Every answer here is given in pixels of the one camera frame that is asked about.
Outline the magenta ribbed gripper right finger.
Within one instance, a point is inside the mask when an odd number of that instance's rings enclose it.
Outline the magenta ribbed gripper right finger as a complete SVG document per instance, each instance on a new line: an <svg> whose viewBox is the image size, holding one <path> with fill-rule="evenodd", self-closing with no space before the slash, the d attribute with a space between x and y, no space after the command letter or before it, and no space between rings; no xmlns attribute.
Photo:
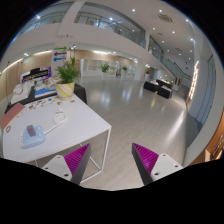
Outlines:
<svg viewBox="0 0 224 224"><path fill-rule="evenodd" d="M168 154L157 154L137 143L132 144L132 155L144 185L182 169Z"/></svg>

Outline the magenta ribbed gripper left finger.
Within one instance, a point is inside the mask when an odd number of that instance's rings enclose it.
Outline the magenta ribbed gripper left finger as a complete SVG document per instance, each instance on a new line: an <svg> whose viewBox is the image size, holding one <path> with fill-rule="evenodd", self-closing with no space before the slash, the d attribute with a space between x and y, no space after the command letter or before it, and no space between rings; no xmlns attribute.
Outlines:
<svg viewBox="0 0 224 224"><path fill-rule="evenodd" d="M84 145L66 156L56 155L43 170L79 185L91 156L91 145Z"/></svg>

